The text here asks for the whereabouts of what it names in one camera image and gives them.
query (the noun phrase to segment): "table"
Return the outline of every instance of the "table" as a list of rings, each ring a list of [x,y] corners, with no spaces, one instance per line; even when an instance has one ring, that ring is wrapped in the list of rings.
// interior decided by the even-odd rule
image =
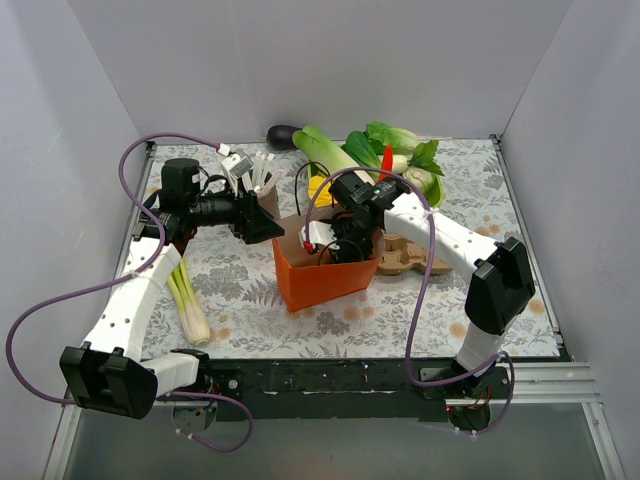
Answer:
[[[265,144],[234,145],[246,153]],[[220,172],[220,158],[203,145],[157,146],[146,196],[160,186],[160,170],[170,158],[200,161]],[[445,172],[441,211],[496,240],[523,238],[518,216],[491,140],[442,140],[436,160]],[[284,168],[278,184],[283,216],[295,214],[293,176],[305,163],[300,151],[277,153]],[[306,179],[299,198],[308,205]],[[376,276],[366,291],[297,313],[288,313],[278,291],[271,242],[247,246],[227,227],[201,228],[185,253],[194,289],[209,319],[211,343],[200,350],[212,358],[365,358],[401,357],[421,274]],[[414,356],[452,357],[468,326],[463,304],[466,285],[455,273],[432,277],[422,307]],[[189,347],[168,288],[151,318],[143,355],[158,357]],[[537,293],[516,321],[504,347],[514,356],[557,356],[548,307]]]

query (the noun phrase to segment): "wall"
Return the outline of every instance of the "wall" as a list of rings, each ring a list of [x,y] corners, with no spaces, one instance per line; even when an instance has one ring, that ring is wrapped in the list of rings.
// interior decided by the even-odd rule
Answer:
[[[589,360],[640,477],[640,2],[575,0],[504,135],[570,351]]]
[[[34,303],[112,278],[129,203],[119,154],[137,132],[64,0],[0,0],[0,338]],[[137,182],[140,156],[129,178]],[[106,294],[28,319],[17,361],[64,393],[58,358],[78,345]],[[3,478],[40,478],[60,408],[28,394],[0,360]]]
[[[504,131],[571,0],[69,0],[141,133]]]

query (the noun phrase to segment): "eggplant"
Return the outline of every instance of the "eggplant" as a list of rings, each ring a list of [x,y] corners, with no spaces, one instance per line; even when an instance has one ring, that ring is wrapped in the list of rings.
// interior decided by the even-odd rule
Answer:
[[[293,134],[298,127],[290,125],[274,125],[267,132],[267,143],[274,150],[293,150],[296,146],[293,144]]]

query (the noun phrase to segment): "patterned tablecloth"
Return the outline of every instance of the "patterned tablecloth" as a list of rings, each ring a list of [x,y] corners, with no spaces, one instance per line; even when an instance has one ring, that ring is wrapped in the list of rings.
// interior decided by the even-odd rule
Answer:
[[[237,145],[247,153],[264,144]],[[159,146],[147,184],[160,186],[162,163],[170,158],[199,160],[210,173],[220,158],[201,145]],[[490,140],[444,140],[437,157],[446,177],[441,211],[455,221],[497,240],[522,238],[518,220]],[[295,214],[293,175],[306,161],[299,151],[279,153],[275,168],[286,177],[278,184],[283,216]],[[300,188],[308,204],[306,180]],[[186,254],[193,286],[207,314],[214,358],[401,357],[421,274],[376,276],[366,291],[298,313],[288,313],[276,283],[271,242],[247,246],[227,227],[201,228]],[[451,357],[462,344],[468,320],[463,311],[465,285],[455,273],[433,277],[422,307],[414,356]],[[144,355],[157,357],[188,347],[169,289],[149,324]],[[537,294],[511,328],[505,348],[513,355],[558,355],[549,317]]]

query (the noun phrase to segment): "open box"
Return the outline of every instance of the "open box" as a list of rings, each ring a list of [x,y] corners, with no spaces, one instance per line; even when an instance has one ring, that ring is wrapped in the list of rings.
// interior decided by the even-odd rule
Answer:
[[[311,219],[331,218],[339,211],[339,208],[333,207],[320,208],[313,212]],[[325,253],[318,265],[322,249],[309,255],[300,243],[299,232],[304,226],[305,216],[293,215],[278,223],[284,228],[285,234],[272,240],[273,256],[278,288],[290,312],[325,303],[369,286],[384,252],[381,231],[373,237],[374,248],[370,259],[331,264],[331,256]]]

